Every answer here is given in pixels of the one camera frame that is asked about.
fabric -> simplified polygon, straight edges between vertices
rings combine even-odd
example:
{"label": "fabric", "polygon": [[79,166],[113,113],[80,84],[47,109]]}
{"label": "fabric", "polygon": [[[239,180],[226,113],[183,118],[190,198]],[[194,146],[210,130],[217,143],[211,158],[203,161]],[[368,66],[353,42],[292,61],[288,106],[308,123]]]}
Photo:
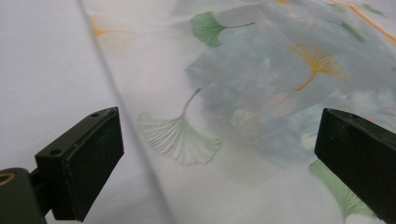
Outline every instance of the fabric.
{"label": "fabric", "polygon": [[395,132],[391,1],[83,3],[177,223],[377,221],[313,149],[325,107]]}

clamp jaw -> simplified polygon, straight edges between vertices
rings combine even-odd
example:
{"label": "clamp jaw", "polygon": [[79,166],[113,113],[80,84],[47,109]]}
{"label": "clamp jaw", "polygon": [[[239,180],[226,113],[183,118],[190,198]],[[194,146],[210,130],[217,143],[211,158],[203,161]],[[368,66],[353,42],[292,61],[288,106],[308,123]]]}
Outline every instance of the clamp jaw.
{"label": "clamp jaw", "polygon": [[324,109],[315,153],[378,218],[396,223],[396,134],[347,112]]}
{"label": "clamp jaw", "polygon": [[116,107],[90,114],[35,155],[37,168],[0,171],[0,223],[83,221],[123,155]]}

green ginkgo leaf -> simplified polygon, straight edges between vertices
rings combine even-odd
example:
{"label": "green ginkgo leaf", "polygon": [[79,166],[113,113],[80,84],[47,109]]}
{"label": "green ginkgo leaf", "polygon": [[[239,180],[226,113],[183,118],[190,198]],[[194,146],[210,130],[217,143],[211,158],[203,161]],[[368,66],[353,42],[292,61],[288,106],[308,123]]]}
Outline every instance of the green ginkgo leaf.
{"label": "green ginkgo leaf", "polygon": [[363,4],[363,5],[361,5],[364,9],[366,9],[367,11],[369,11],[369,12],[373,12],[374,14],[376,14],[376,15],[380,15],[380,16],[382,16],[382,17],[388,17],[385,13],[383,13],[382,11],[378,11],[378,10],[376,10],[375,8],[372,8],[370,5],[368,5],[368,4]]}
{"label": "green ginkgo leaf", "polygon": [[346,23],[345,21],[341,21],[341,25],[346,28],[346,30],[348,30],[353,36],[355,36],[355,38],[357,40],[359,40],[360,42],[365,42],[366,40],[364,39],[364,37],[359,34],[358,31],[355,30],[355,28],[353,28],[351,25],[349,25],[348,23]]}
{"label": "green ginkgo leaf", "polygon": [[148,113],[138,119],[139,130],[150,147],[182,166],[207,164],[222,147],[220,139],[198,133],[187,120],[187,107],[199,91],[194,93],[182,114],[175,119],[155,119]]}
{"label": "green ginkgo leaf", "polygon": [[221,42],[219,41],[219,34],[222,30],[228,28],[238,28],[243,26],[248,26],[254,24],[254,22],[239,25],[239,26],[223,26],[215,19],[212,11],[205,12],[194,16],[190,20],[192,24],[192,31],[194,35],[201,40],[202,42],[206,43],[208,46],[211,47],[219,47],[221,46]]}

ginkgo leaf print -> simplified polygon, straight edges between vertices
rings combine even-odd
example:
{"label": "ginkgo leaf print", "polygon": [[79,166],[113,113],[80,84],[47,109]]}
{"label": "ginkgo leaf print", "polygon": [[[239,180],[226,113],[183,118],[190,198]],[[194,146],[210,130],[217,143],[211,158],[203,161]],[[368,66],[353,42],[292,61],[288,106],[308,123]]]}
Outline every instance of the ginkgo leaf print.
{"label": "ginkgo leaf print", "polygon": [[104,35],[104,34],[109,34],[109,33],[118,33],[118,34],[125,34],[125,35],[134,35],[134,32],[130,31],[122,31],[122,30],[102,30],[99,28],[97,25],[96,21],[99,18],[99,16],[91,16],[91,26],[92,26],[92,31],[95,36],[99,35]]}
{"label": "ginkgo leaf print", "polygon": [[307,44],[298,44],[292,46],[291,50],[300,55],[312,68],[311,77],[302,86],[294,89],[295,91],[305,88],[319,73],[340,77],[344,81],[349,80],[348,74],[341,64],[323,49]]}
{"label": "ginkgo leaf print", "polygon": [[361,5],[361,6],[362,6],[364,9],[366,9],[367,11],[373,12],[373,13],[376,14],[376,15],[380,15],[380,16],[385,17],[385,18],[388,17],[388,16],[387,16],[386,14],[384,14],[382,11],[378,11],[378,10],[376,10],[375,8],[371,7],[371,6],[368,5],[368,4],[363,4],[363,5]]}
{"label": "ginkgo leaf print", "polygon": [[276,2],[283,4],[283,5],[289,5],[289,1],[288,0],[275,0]]}
{"label": "ginkgo leaf print", "polygon": [[155,119],[144,113],[138,119],[139,130],[150,147],[182,166],[207,164],[222,147],[220,139],[198,133],[187,120],[187,107],[199,91],[185,104],[178,118]]}
{"label": "ginkgo leaf print", "polygon": [[341,24],[338,24],[337,22],[335,22],[335,24],[340,25],[342,27],[344,27],[346,30],[348,30],[358,41],[360,42],[365,42],[365,38],[363,37],[363,35],[361,35],[358,31],[355,30],[355,28],[353,28],[353,26],[351,26],[349,23],[347,23],[346,21],[341,21]]}
{"label": "ginkgo leaf print", "polygon": [[254,22],[239,26],[223,26],[216,21],[213,12],[205,12],[194,16],[190,20],[194,35],[211,47],[220,47],[219,34],[224,29],[238,28],[254,24]]}
{"label": "ginkgo leaf print", "polygon": [[396,37],[388,33],[386,30],[382,29],[379,25],[377,25],[375,22],[370,20],[367,16],[364,15],[355,5],[340,1],[340,0],[331,0],[334,3],[343,5],[348,7],[350,10],[352,10],[354,13],[356,13],[358,16],[360,16],[362,19],[364,19],[367,23],[369,23],[371,26],[373,26],[376,30],[381,32],[384,36],[388,38],[390,43],[396,46]]}

gray ginkgo leaf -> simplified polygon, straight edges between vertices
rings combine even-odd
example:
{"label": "gray ginkgo leaf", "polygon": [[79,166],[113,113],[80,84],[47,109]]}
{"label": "gray ginkgo leaf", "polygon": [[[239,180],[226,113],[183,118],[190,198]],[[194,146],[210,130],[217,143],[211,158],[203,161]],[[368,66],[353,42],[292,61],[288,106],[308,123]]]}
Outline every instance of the gray ginkgo leaf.
{"label": "gray ginkgo leaf", "polygon": [[139,131],[150,147],[181,166],[207,164],[222,147],[220,139],[198,133],[187,120],[187,107],[199,91],[189,99],[178,118],[155,119],[144,113],[138,119]]}

